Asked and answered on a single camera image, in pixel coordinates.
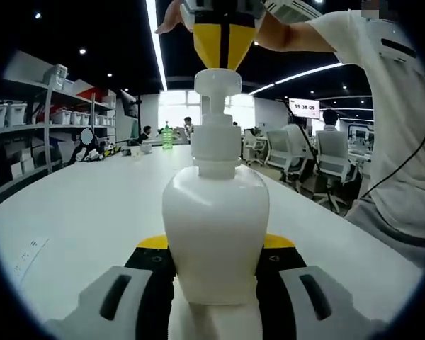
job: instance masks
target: digital clock display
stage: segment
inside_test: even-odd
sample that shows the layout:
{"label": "digital clock display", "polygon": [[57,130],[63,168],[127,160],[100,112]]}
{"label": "digital clock display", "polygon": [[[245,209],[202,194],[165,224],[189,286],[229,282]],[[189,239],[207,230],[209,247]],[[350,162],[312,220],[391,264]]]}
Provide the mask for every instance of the digital clock display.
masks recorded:
{"label": "digital clock display", "polygon": [[290,98],[290,109],[297,117],[319,119],[319,101]]}

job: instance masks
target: white table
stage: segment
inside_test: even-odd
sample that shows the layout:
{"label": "white table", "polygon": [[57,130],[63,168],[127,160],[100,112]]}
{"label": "white table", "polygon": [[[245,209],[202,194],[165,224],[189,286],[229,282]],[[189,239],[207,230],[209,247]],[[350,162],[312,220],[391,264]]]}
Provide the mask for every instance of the white table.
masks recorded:
{"label": "white table", "polygon": [[[31,237],[49,237],[20,291],[38,319],[62,319],[77,296],[136,245],[164,233],[162,192],[190,166],[189,146],[140,161],[114,156],[75,164],[17,192],[0,205],[0,256],[7,271]],[[262,176],[271,197],[268,232],[293,240],[307,265],[319,266],[353,296],[369,319],[391,320],[421,271],[339,216]]]}

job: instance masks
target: black ceiling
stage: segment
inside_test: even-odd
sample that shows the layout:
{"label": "black ceiling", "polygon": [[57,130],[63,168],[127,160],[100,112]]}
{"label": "black ceiling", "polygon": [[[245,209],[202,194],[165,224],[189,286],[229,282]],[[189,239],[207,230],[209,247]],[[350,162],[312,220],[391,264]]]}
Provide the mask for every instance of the black ceiling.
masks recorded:
{"label": "black ceiling", "polygon": [[[156,0],[158,21],[171,0]],[[322,13],[359,9],[361,0],[305,0]],[[41,13],[41,19],[35,18]],[[145,0],[72,1],[34,0],[20,29],[18,48],[49,63],[69,68],[70,79],[83,79],[109,89],[129,88],[131,94],[158,93],[162,89],[149,31]],[[79,55],[84,47],[87,53]],[[192,89],[197,72],[204,68],[193,49],[192,35],[182,26],[161,36],[161,49],[169,89]],[[274,81],[337,62],[330,53],[277,53],[252,46],[238,71],[244,92]],[[262,98],[329,98],[370,95],[366,76],[357,66],[346,65],[309,75],[262,91]],[[359,98],[326,102],[332,107],[361,107]],[[371,108],[371,101],[365,101]],[[354,116],[353,111],[344,112]],[[371,111],[360,117],[371,118]]]}

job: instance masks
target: white plastic bottle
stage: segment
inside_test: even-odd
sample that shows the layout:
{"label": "white plastic bottle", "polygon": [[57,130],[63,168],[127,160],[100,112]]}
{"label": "white plastic bottle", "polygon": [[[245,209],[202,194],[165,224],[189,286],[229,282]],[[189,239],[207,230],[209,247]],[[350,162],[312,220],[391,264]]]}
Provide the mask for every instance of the white plastic bottle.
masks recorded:
{"label": "white plastic bottle", "polygon": [[225,98],[240,94],[241,77],[206,69],[196,91],[209,96],[211,113],[192,136],[193,166],[179,172],[163,197],[169,248],[188,302],[254,304],[255,270],[269,216],[265,183],[241,165],[241,130],[225,115]]}

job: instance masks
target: black cable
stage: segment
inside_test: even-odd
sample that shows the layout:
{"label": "black cable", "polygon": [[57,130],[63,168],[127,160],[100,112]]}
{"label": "black cable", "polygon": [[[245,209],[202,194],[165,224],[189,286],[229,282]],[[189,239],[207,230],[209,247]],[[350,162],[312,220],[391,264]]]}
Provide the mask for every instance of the black cable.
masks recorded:
{"label": "black cable", "polygon": [[[300,132],[302,133],[302,136],[304,136],[305,141],[307,142],[307,145],[309,146],[310,149],[310,153],[313,156],[313,162],[317,167],[317,171],[320,177],[323,177],[324,179],[326,179],[326,176],[322,173],[321,169],[319,168],[319,163],[318,163],[318,158],[317,158],[317,154],[315,149],[313,148],[312,144],[309,141],[309,138],[307,137],[307,135],[305,134],[305,131],[303,129],[302,126],[300,126],[300,124],[296,123],[296,119],[295,119],[295,114],[293,113],[293,111],[290,108],[290,104],[288,104],[286,101],[283,101],[283,103],[285,104],[286,108],[288,109],[289,112],[289,116],[291,118],[291,121],[294,122],[298,127]],[[332,199],[331,199],[331,193],[329,192],[329,188],[327,188],[326,186],[326,194],[327,194],[327,199],[329,201],[329,208],[331,211],[333,211],[333,206],[332,206]]]}
{"label": "black cable", "polygon": [[379,181],[378,183],[376,183],[370,190],[368,190],[365,194],[362,195],[362,198],[366,197],[367,195],[370,195],[370,193],[375,190],[378,186],[380,186],[381,184],[383,184],[384,182],[386,182],[388,179],[392,178],[398,171],[400,171],[403,166],[405,166],[406,164],[408,164],[408,162],[413,159],[421,150],[422,147],[424,147],[425,145],[425,138],[424,140],[422,140],[422,142],[420,143],[419,147],[417,148],[416,151],[414,151],[414,153],[408,157],[408,159],[406,161],[404,161],[402,163],[402,165],[400,165],[398,168],[395,169],[395,171],[393,171],[389,176],[385,177],[384,179],[382,179],[381,181]]}

